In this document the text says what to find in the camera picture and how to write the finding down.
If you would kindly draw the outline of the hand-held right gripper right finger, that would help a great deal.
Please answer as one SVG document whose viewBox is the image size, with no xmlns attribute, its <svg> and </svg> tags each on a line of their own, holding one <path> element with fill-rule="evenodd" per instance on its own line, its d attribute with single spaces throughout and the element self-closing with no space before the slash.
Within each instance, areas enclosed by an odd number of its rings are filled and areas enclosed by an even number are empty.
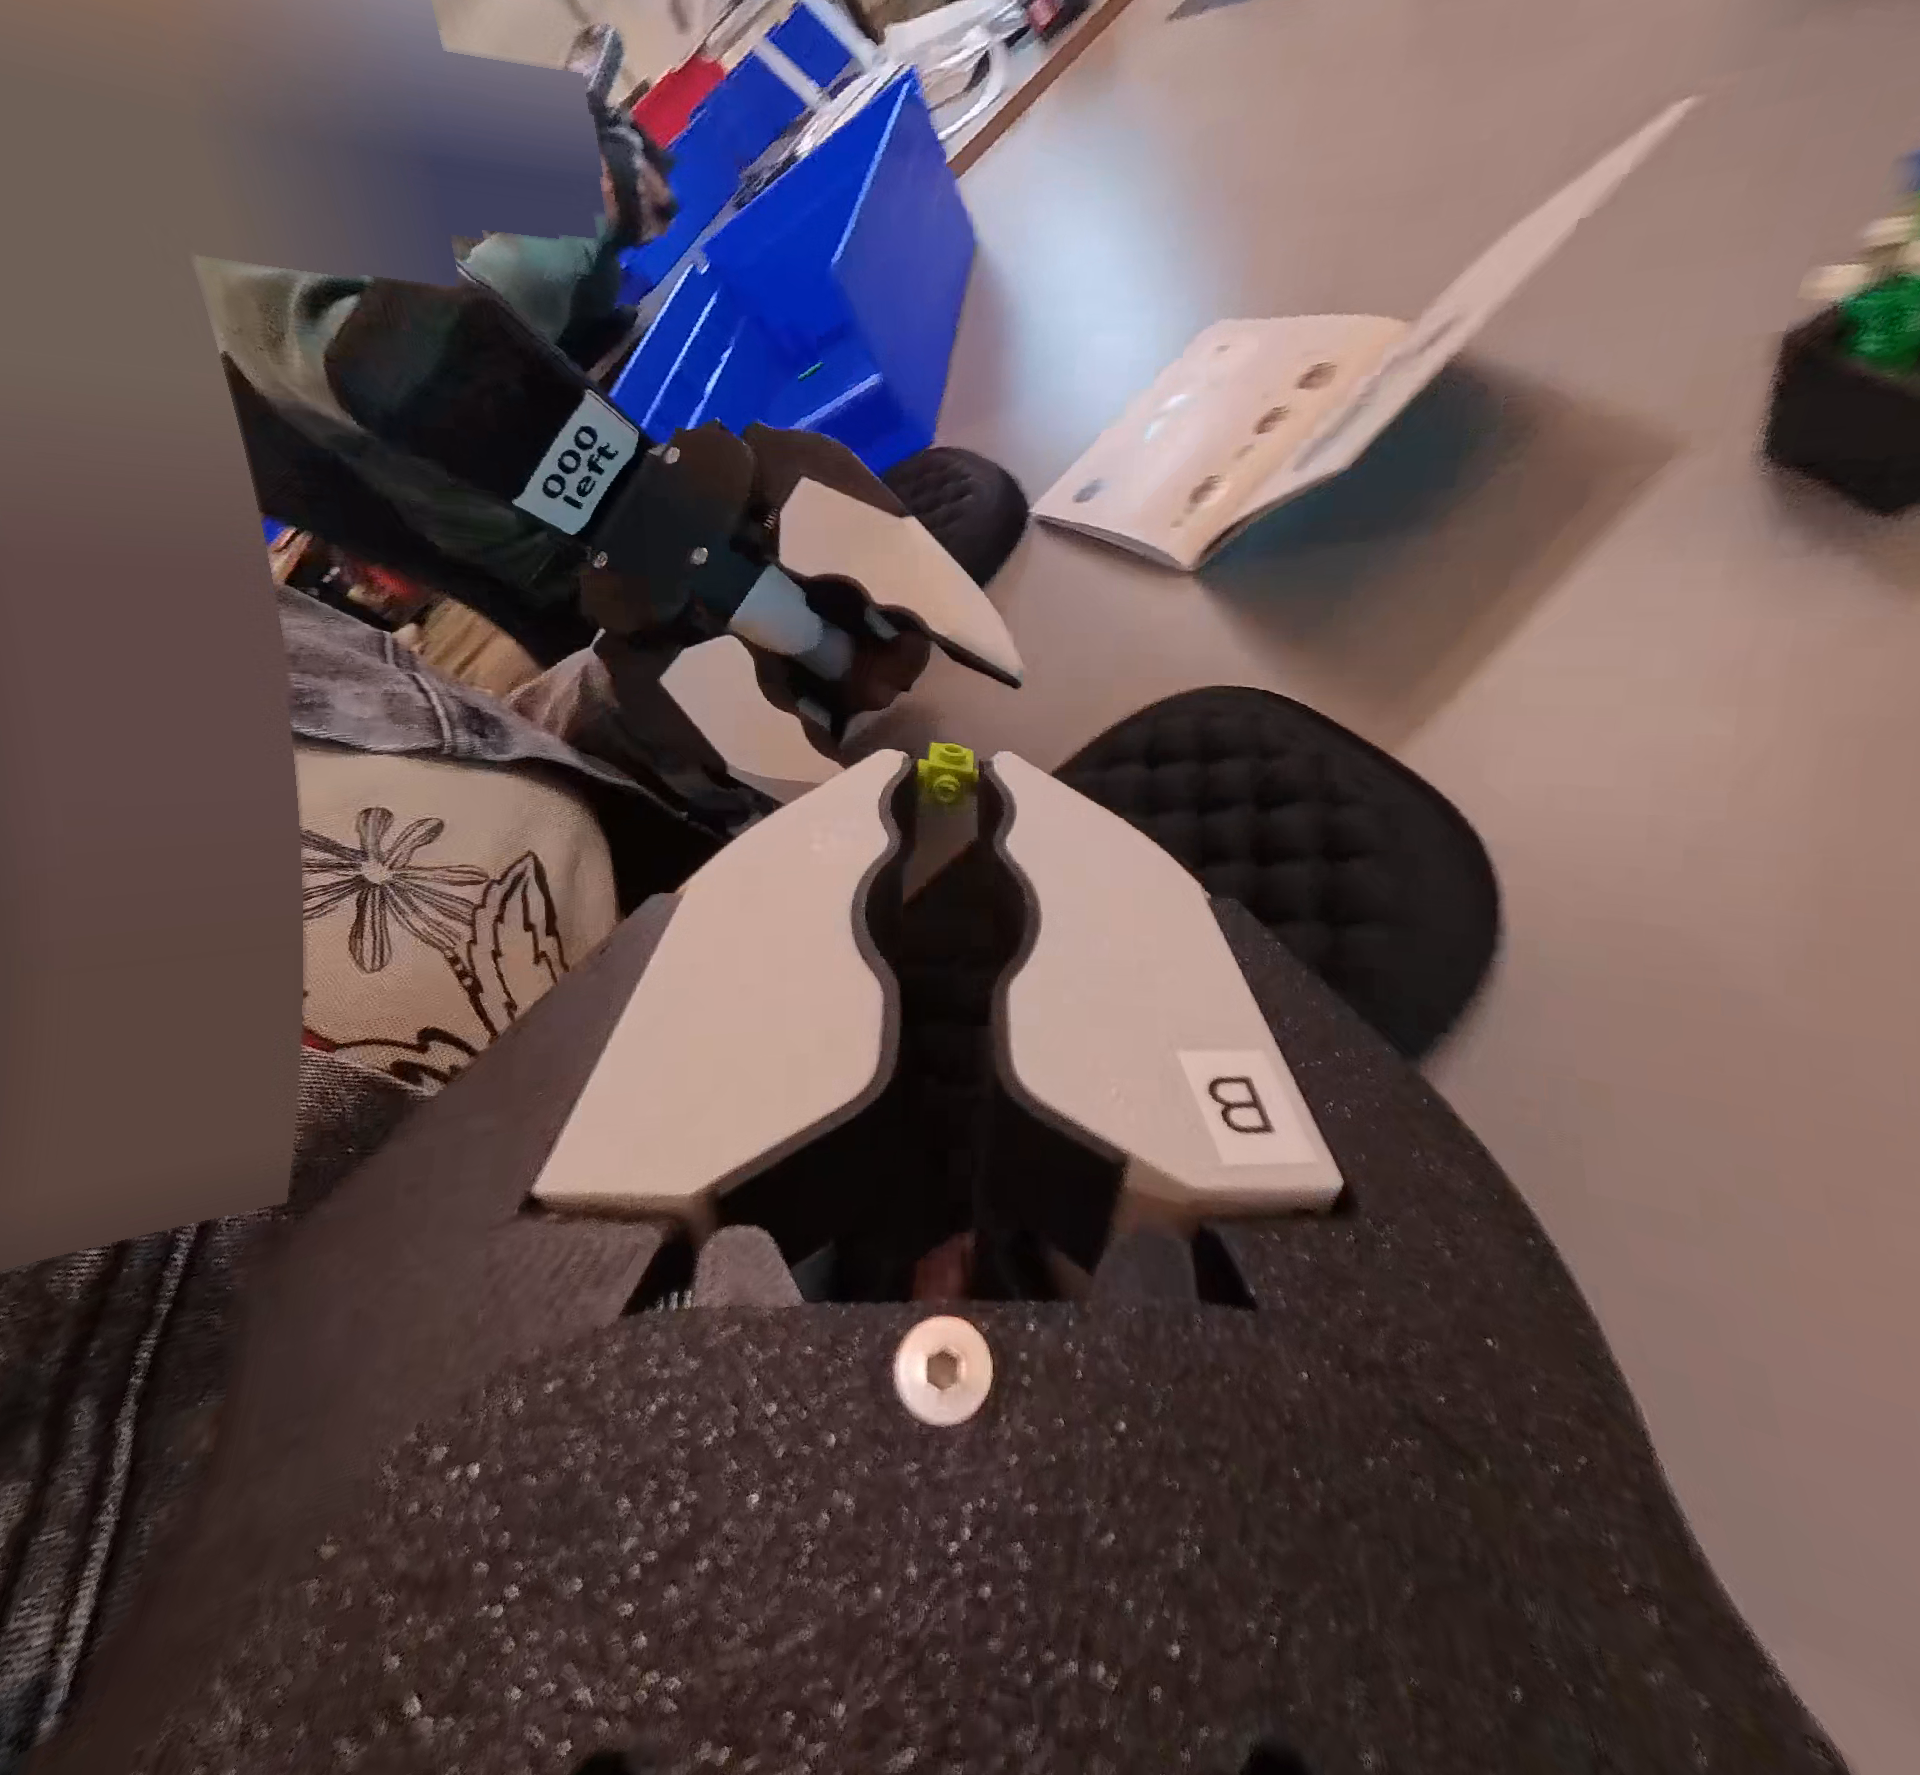
<svg viewBox="0 0 1920 1775">
<path fill-rule="evenodd" d="M 992 758 L 1027 929 L 995 997 L 1010 1097 L 1117 1166 L 1108 1224 L 1326 1215 L 1344 1182 L 1197 875 L 1062 779 Z"/>
</svg>

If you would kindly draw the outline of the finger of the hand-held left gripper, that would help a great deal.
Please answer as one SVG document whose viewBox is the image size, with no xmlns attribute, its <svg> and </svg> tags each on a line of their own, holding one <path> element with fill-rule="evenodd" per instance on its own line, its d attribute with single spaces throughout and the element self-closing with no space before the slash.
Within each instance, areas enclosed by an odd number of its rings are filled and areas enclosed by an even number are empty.
<svg viewBox="0 0 1920 1775">
<path fill-rule="evenodd" d="M 884 620 L 949 661 L 1020 687 L 1020 651 L 988 591 L 925 524 L 804 477 L 776 515 L 776 567 L 853 629 Z"/>
</svg>

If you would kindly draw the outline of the floral print shirt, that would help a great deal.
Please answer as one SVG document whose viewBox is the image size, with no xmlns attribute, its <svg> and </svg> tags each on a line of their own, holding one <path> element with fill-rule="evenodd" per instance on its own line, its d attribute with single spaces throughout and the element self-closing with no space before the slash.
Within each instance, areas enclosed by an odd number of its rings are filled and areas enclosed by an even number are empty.
<svg viewBox="0 0 1920 1775">
<path fill-rule="evenodd" d="M 438 1093 L 619 925 L 608 837 L 558 774 L 294 754 L 306 1051 Z"/>
</svg>

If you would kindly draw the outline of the open instruction booklet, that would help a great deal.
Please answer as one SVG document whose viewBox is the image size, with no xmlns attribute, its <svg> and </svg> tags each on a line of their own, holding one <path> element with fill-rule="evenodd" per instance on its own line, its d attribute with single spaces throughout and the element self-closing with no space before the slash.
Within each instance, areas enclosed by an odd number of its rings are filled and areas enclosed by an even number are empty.
<svg viewBox="0 0 1920 1775">
<path fill-rule="evenodd" d="M 1697 103 L 1673 103 L 1599 156 L 1415 321 L 1212 323 L 1043 494 L 1033 519 L 1179 574 L 1212 562 L 1250 528 L 1353 468 Z"/>
</svg>

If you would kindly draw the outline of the black quilted pad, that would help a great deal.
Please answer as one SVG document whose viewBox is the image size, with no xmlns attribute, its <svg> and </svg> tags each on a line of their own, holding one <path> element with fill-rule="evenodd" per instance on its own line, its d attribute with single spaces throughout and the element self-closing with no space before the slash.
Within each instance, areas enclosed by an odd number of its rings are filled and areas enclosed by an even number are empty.
<svg viewBox="0 0 1920 1775">
<path fill-rule="evenodd" d="M 1237 902 L 1404 1059 L 1466 1018 L 1501 949 L 1501 884 L 1427 779 L 1251 686 L 1146 705 L 1057 779 Z"/>
<path fill-rule="evenodd" d="M 881 481 L 981 590 L 1020 546 L 1027 496 L 1013 473 L 977 453 L 928 446 L 885 468 Z"/>
</svg>

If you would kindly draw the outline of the grey denim jacket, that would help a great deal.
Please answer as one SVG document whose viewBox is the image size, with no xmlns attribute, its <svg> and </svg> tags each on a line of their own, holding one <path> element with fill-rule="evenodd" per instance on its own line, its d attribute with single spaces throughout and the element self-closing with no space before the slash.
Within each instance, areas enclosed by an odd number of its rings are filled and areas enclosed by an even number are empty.
<svg viewBox="0 0 1920 1775">
<path fill-rule="evenodd" d="M 298 742 L 483 770 L 545 770 L 593 782 L 666 820 L 698 824 L 691 807 L 649 776 L 547 733 L 504 700 L 430 666 L 395 637 L 288 588 L 274 591 L 288 662 L 290 728 Z"/>
</svg>

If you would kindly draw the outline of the black box with green bricks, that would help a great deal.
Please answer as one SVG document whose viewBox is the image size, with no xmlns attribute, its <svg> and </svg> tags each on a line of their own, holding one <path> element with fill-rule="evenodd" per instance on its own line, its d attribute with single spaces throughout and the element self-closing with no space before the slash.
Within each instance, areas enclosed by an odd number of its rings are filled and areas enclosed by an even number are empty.
<svg viewBox="0 0 1920 1775">
<path fill-rule="evenodd" d="M 1859 249 L 1803 283 L 1809 318 L 1788 329 L 1763 459 L 1859 511 L 1918 508 L 1918 156 Z"/>
</svg>

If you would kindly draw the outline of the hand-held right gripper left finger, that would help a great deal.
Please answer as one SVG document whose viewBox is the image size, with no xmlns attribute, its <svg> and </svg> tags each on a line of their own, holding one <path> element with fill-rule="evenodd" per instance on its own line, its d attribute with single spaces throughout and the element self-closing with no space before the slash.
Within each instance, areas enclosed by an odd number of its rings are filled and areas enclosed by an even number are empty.
<svg viewBox="0 0 1920 1775">
<path fill-rule="evenodd" d="M 709 1224 L 881 1098 L 899 984 L 868 900 L 914 784 L 908 754 L 873 754 L 685 884 L 531 1182 L 542 1211 Z"/>
</svg>

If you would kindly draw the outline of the large blue plastic crate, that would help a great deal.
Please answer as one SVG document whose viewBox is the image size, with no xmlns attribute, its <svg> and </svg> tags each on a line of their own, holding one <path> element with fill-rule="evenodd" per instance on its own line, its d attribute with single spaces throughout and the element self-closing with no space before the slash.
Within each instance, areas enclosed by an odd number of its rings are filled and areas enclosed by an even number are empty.
<svg viewBox="0 0 1920 1775">
<path fill-rule="evenodd" d="M 897 467 L 935 441 L 976 249 L 904 68 L 708 235 L 609 402 L 659 445 L 758 422 Z"/>
</svg>

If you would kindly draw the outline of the dark denim jeans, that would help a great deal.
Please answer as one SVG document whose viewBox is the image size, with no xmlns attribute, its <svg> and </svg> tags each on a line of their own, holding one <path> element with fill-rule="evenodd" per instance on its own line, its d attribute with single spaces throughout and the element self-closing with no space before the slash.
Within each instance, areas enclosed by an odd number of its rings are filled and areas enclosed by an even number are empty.
<svg viewBox="0 0 1920 1775">
<path fill-rule="evenodd" d="M 198 1483 L 254 1255 L 438 1084 L 300 1054 L 285 1203 L 37 1261 L 3 1279 L 3 1769 L 76 1708 Z"/>
</svg>

